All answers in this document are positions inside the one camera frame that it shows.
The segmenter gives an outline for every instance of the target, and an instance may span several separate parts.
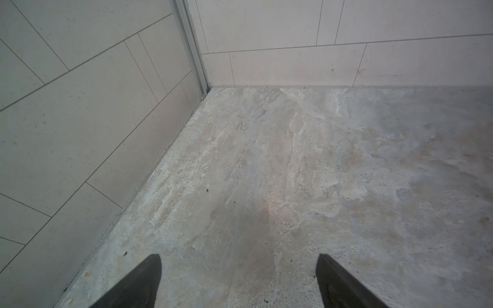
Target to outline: stone floor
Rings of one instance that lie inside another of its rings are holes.
[[[391,307],[491,307],[492,98],[212,89],[59,306],[159,253],[156,307],[321,307],[329,253]]]

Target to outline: marbled floor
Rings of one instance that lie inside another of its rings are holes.
[[[321,307],[329,253],[391,307],[491,307],[492,98],[212,89],[59,306],[159,253],[156,307]]]

